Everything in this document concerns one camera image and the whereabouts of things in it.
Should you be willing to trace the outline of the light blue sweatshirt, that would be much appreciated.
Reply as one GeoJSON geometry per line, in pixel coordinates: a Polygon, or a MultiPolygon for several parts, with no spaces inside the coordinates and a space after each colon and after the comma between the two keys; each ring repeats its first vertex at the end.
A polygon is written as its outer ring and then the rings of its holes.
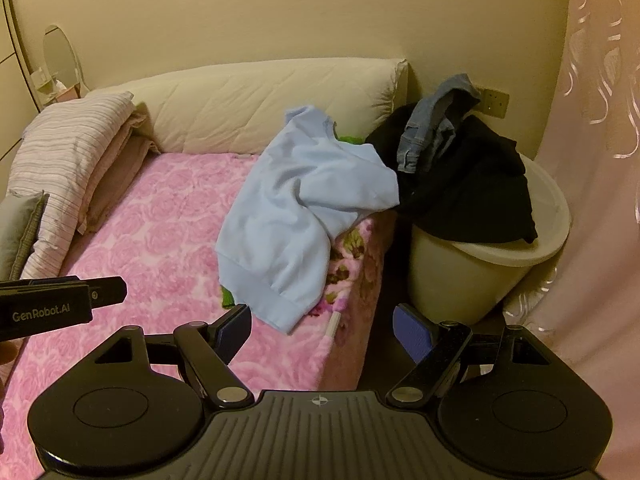
{"type": "Polygon", "coordinates": [[[334,240],[398,203],[396,174],[371,145],[338,140],[317,107],[289,110],[224,218],[219,283],[287,334],[320,301],[334,240]]]}

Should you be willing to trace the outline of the oval vanity mirror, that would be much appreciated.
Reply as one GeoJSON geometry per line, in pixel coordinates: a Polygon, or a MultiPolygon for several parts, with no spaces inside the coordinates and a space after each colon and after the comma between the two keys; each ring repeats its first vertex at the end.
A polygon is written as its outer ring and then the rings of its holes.
{"type": "Polygon", "coordinates": [[[44,60],[55,88],[75,89],[78,96],[85,90],[84,76],[78,57],[67,36],[58,25],[49,25],[42,40],[44,60]]]}

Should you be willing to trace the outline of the pink floral bed blanket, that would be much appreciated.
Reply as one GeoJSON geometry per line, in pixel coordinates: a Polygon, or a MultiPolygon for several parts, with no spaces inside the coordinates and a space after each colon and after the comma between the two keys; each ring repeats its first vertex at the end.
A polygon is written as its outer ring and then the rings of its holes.
{"type": "MultiPolygon", "coordinates": [[[[118,275],[128,295],[122,304],[96,310],[88,324],[27,341],[3,402],[3,478],[40,475],[27,431],[30,404],[116,330],[137,325],[168,334],[222,315],[215,243],[253,165],[253,157],[235,154],[150,156],[99,231],[74,241],[64,272],[118,275]]],[[[254,323],[231,364],[250,390],[356,387],[394,223],[390,211],[374,214],[335,242],[320,304],[294,332],[254,323]]]]}

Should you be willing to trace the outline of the cream plastic laundry bin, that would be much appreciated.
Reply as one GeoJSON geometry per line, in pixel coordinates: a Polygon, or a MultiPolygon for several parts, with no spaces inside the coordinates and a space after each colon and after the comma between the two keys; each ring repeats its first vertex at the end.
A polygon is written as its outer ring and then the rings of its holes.
{"type": "Polygon", "coordinates": [[[567,201],[546,170],[526,156],[522,161],[538,233],[532,244],[450,242],[412,229],[411,302],[430,321],[475,324],[563,247],[572,223],[567,201]]]}

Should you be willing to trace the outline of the pink patterned curtain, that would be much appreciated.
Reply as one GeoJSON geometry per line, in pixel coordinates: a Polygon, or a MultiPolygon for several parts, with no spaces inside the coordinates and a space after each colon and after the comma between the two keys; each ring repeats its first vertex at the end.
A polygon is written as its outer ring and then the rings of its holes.
{"type": "Polygon", "coordinates": [[[563,249],[506,300],[608,404],[608,479],[639,474],[639,0],[570,0],[536,157],[564,193],[563,249]]]}

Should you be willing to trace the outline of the folded beige blanket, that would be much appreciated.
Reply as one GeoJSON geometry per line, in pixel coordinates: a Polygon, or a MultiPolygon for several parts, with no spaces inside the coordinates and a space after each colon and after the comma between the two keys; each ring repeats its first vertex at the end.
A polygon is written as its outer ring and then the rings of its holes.
{"type": "Polygon", "coordinates": [[[147,121],[145,114],[134,112],[108,144],[89,179],[80,206],[78,233],[96,232],[129,188],[148,153],[158,153],[155,143],[141,133],[147,121]]]}

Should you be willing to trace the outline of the black garment on bin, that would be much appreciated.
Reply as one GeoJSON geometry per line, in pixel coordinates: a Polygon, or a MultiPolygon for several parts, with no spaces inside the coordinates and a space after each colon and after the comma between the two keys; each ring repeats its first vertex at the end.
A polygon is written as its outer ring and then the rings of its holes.
{"type": "Polygon", "coordinates": [[[494,130],[461,104],[436,108],[443,126],[452,125],[450,144],[434,139],[419,155],[413,174],[398,169],[401,135],[416,103],[395,110],[366,137],[387,167],[396,171],[398,209],[415,226],[442,240],[501,244],[538,238],[526,169],[516,143],[494,130]]]}

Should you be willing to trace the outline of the folded striped grey quilt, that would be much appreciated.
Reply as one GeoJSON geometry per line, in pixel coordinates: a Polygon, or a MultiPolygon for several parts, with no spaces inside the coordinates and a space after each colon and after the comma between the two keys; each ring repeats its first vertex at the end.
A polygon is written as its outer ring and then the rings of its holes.
{"type": "Polygon", "coordinates": [[[52,104],[24,130],[8,190],[49,196],[22,278],[54,278],[78,226],[89,179],[134,112],[132,94],[102,93],[52,104]]]}

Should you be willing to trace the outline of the blue denim jeans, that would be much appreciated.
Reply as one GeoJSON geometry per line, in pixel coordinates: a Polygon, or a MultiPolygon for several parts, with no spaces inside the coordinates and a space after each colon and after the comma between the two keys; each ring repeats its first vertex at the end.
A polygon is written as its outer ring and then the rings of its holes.
{"type": "Polygon", "coordinates": [[[467,74],[457,74],[442,82],[433,94],[420,99],[400,137],[398,170],[403,174],[429,170],[450,147],[457,126],[481,96],[467,74]]]}

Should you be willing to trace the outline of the green cloth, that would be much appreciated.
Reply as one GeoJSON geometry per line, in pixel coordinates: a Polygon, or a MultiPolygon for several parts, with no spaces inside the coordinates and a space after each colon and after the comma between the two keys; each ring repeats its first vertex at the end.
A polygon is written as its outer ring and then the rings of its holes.
{"type": "MultiPolygon", "coordinates": [[[[346,142],[349,144],[360,145],[364,143],[363,139],[358,139],[356,136],[339,136],[337,140],[341,142],[346,142]]],[[[220,286],[221,291],[221,307],[224,309],[231,309],[235,305],[235,300],[230,290],[226,289],[224,286],[220,286]]]]}

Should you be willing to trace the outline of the wall power socket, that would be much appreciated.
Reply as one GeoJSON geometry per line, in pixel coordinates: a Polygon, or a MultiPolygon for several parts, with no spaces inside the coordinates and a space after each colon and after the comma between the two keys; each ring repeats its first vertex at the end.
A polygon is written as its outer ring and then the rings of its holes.
{"type": "Polygon", "coordinates": [[[487,116],[503,119],[506,117],[509,101],[509,93],[483,88],[480,89],[480,102],[476,104],[475,109],[487,116]]]}

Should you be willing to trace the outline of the cream quilted headboard cushion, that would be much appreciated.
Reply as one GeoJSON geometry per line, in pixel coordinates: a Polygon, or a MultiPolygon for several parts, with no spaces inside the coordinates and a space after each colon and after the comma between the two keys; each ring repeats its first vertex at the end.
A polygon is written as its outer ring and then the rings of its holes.
{"type": "Polygon", "coordinates": [[[293,58],[207,65],[111,86],[148,116],[163,153],[259,154],[292,108],[313,105],[340,138],[364,139],[407,101],[402,58],[293,58]]]}

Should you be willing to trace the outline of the grey small pillow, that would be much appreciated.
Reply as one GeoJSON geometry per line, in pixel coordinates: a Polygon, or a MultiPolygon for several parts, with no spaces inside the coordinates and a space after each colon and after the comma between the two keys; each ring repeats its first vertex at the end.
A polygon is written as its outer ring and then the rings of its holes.
{"type": "Polygon", "coordinates": [[[1,281],[17,281],[38,237],[49,195],[14,192],[1,202],[1,281]]]}

